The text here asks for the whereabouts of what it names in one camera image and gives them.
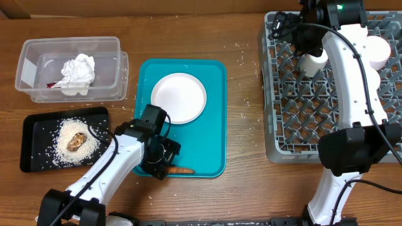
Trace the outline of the large white plate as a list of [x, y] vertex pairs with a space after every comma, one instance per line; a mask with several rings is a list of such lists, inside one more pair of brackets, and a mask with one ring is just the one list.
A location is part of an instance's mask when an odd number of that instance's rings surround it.
[[171, 73], [153, 87], [151, 104], [161, 107], [172, 124], [194, 121], [204, 111], [207, 92], [199, 79], [188, 73]]

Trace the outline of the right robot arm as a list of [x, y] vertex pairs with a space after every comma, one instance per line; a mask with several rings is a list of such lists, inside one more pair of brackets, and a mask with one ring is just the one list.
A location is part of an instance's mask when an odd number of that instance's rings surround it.
[[317, 191], [294, 220], [274, 225], [356, 225], [342, 209], [371, 166], [394, 151], [401, 126], [390, 123], [378, 97], [380, 76], [371, 65], [367, 15], [362, 1], [303, 1], [299, 14], [278, 12], [271, 37], [298, 53], [326, 53], [339, 105], [338, 130], [318, 142], [323, 173]]

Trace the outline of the clear plastic bin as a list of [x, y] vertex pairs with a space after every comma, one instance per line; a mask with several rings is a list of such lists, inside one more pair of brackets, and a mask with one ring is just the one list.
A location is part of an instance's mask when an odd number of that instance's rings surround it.
[[[65, 95], [59, 82], [65, 62], [80, 53], [94, 57], [95, 79], [87, 95]], [[107, 102], [124, 100], [128, 89], [129, 59], [115, 36], [32, 39], [24, 42], [16, 71], [15, 89], [33, 102]]]

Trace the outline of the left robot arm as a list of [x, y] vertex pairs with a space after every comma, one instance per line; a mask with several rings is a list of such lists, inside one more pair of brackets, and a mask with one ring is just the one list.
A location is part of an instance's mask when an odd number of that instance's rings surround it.
[[141, 118], [117, 127], [105, 153], [83, 177], [65, 191], [51, 189], [43, 197], [37, 224], [70, 225], [70, 219], [75, 218], [78, 225], [139, 225], [138, 220], [123, 213], [107, 213], [106, 206], [136, 166], [159, 180], [167, 177], [181, 148], [161, 133], [169, 120], [165, 110], [148, 104]]

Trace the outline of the small pink plate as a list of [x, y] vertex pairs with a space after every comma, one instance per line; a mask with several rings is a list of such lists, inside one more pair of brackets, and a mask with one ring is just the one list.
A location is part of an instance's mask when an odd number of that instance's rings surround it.
[[382, 69], [391, 54], [389, 43], [382, 37], [368, 36], [367, 49], [371, 67], [375, 70]]

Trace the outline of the orange carrot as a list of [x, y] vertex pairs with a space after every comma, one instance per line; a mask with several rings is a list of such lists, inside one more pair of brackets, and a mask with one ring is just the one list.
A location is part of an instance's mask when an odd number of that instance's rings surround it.
[[166, 169], [166, 172], [169, 175], [172, 174], [194, 174], [195, 171], [190, 169], [190, 168], [182, 168], [182, 167], [177, 167], [177, 166], [169, 166]]

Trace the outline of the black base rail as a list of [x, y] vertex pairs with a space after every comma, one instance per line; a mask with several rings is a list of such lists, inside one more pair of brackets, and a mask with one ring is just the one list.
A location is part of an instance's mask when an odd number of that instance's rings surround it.
[[269, 220], [213, 220], [167, 222], [164, 220], [142, 220], [139, 226], [308, 226], [308, 220], [301, 217], [273, 217]]

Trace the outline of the white cup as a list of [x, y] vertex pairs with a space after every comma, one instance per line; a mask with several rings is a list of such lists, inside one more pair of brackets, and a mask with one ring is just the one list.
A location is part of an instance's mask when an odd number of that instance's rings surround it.
[[320, 56], [306, 54], [304, 61], [300, 65], [300, 71], [305, 72], [306, 77], [313, 78], [319, 70], [323, 70], [328, 61], [328, 56], [323, 50]]

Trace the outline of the white napkin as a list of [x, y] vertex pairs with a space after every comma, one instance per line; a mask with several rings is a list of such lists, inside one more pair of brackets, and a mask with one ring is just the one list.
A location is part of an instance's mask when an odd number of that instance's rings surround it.
[[95, 79], [95, 61], [94, 57], [80, 53], [75, 59], [68, 60], [64, 63], [61, 70], [63, 78], [55, 83], [52, 88], [68, 89], [63, 90], [65, 95], [87, 95], [87, 87]]

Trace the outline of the grey dishwasher rack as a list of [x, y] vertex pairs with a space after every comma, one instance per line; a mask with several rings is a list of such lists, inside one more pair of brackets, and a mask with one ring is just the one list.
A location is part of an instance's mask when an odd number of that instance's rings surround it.
[[[274, 163], [319, 163], [318, 140], [338, 129], [335, 83], [330, 65], [306, 77], [304, 58], [294, 47], [269, 37], [275, 12], [265, 14], [258, 34], [259, 66], [264, 82], [266, 156]], [[369, 11], [368, 33], [384, 38], [391, 56], [379, 70], [379, 100], [391, 123], [401, 122], [401, 12]]]

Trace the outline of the pile of white rice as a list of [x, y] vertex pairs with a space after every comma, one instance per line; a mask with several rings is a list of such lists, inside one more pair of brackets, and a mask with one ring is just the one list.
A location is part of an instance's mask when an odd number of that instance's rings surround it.
[[[75, 152], [67, 150], [68, 142], [78, 133], [84, 133], [87, 141]], [[64, 119], [60, 122], [53, 136], [53, 144], [49, 148], [55, 166], [77, 166], [90, 159], [99, 150], [101, 142], [88, 130], [88, 125], [80, 119]]]

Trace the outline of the red snack wrapper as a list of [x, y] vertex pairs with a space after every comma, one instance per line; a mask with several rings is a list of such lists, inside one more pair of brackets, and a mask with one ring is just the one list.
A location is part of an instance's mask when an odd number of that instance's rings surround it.
[[46, 86], [50, 89], [50, 88], [52, 88], [55, 84], [56, 84], [56, 82], [54, 82], [54, 83], [48, 83]]

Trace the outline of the black plastic tray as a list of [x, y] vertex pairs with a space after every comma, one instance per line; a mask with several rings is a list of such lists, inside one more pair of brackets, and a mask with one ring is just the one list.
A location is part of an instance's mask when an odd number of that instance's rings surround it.
[[94, 164], [106, 151], [112, 138], [103, 128], [110, 126], [109, 114], [105, 107], [92, 107], [77, 110], [65, 110], [28, 116], [23, 123], [20, 170], [34, 171], [58, 170], [76, 166], [58, 167], [52, 163], [53, 155], [49, 148], [53, 144], [60, 122], [64, 119], [80, 119], [88, 125], [90, 134], [100, 141], [100, 148], [93, 156], [77, 166]]

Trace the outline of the pale green bowl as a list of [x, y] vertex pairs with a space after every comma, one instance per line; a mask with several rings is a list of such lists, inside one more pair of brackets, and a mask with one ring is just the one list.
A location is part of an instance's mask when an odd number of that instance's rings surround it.
[[367, 77], [367, 84], [368, 84], [368, 88], [369, 88], [370, 98], [377, 99], [378, 98], [378, 88], [381, 83], [379, 74], [375, 69], [370, 67], [369, 69], [366, 70], [366, 77]]

